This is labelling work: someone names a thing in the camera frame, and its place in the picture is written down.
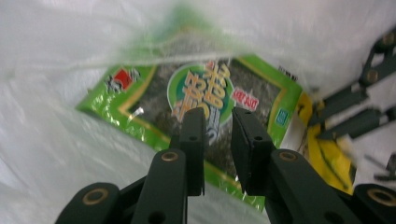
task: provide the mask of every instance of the green snack package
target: green snack package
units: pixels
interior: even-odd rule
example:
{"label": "green snack package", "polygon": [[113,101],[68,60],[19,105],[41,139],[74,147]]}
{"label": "green snack package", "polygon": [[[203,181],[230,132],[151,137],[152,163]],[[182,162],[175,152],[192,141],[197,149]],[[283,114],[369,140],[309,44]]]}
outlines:
{"label": "green snack package", "polygon": [[209,139],[206,182],[262,211],[264,198],[244,195],[236,181],[230,150],[232,109],[254,112],[279,147],[301,93],[300,86],[257,56],[117,65],[108,69],[78,109],[162,150],[180,132],[186,111],[203,108]]}

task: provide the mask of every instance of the metal bolt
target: metal bolt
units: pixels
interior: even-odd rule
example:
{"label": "metal bolt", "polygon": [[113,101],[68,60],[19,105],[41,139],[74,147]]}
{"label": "metal bolt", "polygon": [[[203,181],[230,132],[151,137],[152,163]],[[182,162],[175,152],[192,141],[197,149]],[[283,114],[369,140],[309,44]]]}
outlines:
{"label": "metal bolt", "polygon": [[86,205],[94,205],[104,201],[107,198],[107,196],[108,196],[107,189],[92,189],[91,191],[89,191],[84,195],[82,201]]}
{"label": "metal bolt", "polygon": [[369,82],[371,82],[371,83],[375,83],[375,82],[377,82],[378,81],[378,72],[377,71],[375,71],[375,70],[370,70],[368,73],[367,73],[367,80],[369,81]]}
{"label": "metal bolt", "polygon": [[176,152],[165,152],[161,156],[161,159],[163,159],[163,161],[176,161],[178,159],[178,155]]}

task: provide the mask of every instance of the plastic packaging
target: plastic packaging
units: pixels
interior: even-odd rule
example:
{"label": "plastic packaging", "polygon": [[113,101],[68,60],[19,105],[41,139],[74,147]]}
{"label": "plastic packaging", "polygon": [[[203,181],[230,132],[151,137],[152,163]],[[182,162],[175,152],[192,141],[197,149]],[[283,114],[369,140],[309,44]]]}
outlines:
{"label": "plastic packaging", "polygon": [[118,65],[108,69],[78,109],[94,114],[156,150],[180,134],[185,113],[205,111],[205,180],[262,211],[262,197],[244,195],[231,154],[232,110],[254,113],[278,147],[301,87],[257,56],[206,62]]}
{"label": "plastic packaging", "polygon": [[[195,24],[187,33],[205,31],[208,48],[192,39],[174,49],[177,39],[171,45],[149,38],[180,4],[216,24],[216,30]],[[106,181],[122,188],[147,174],[154,151],[74,109],[109,66],[254,52],[298,76],[307,91],[325,95],[359,75],[372,43],[396,22],[395,8],[392,0],[2,1],[2,223],[53,223],[82,187]],[[145,45],[136,46],[142,39]],[[226,40],[244,44],[210,48]],[[153,53],[140,58],[131,49]],[[205,197],[189,200],[189,223],[265,221],[210,186]]]}

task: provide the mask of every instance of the screw hole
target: screw hole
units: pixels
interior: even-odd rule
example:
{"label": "screw hole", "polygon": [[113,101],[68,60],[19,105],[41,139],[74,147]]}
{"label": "screw hole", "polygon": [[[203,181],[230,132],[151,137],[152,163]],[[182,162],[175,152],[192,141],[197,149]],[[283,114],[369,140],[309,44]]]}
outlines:
{"label": "screw hole", "polygon": [[91,191],[89,191],[84,195],[82,201],[86,205],[94,205],[104,201],[107,198],[107,196],[108,196],[107,189],[92,189]]}
{"label": "screw hole", "polygon": [[279,153],[279,157],[283,161],[297,161],[297,156],[287,151]]}
{"label": "screw hole", "polygon": [[378,197],[379,199],[387,201],[387,202],[392,201],[392,198],[390,198],[390,196],[388,194],[385,194],[383,192],[376,192],[375,196]]}
{"label": "screw hole", "polygon": [[148,217],[149,224],[161,224],[165,221],[166,216],[164,212],[153,212]]}
{"label": "screw hole", "polygon": [[328,220],[329,222],[334,223],[334,224],[343,224],[344,223],[344,219],[340,215],[338,215],[334,212],[326,212],[324,214],[324,218],[326,218],[326,220]]}
{"label": "screw hole", "polygon": [[176,152],[165,152],[163,153],[161,158],[163,159],[163,161],[175,161],[178,159],[178,155]]}
{"label": "screw hole", "polygon": [[390,192],[386,192],[382,189],[369,189],[367,190],[367,194],[377,203],[381,203],[382,205],[389,207],[396,206],[396,195],[391,194]]}

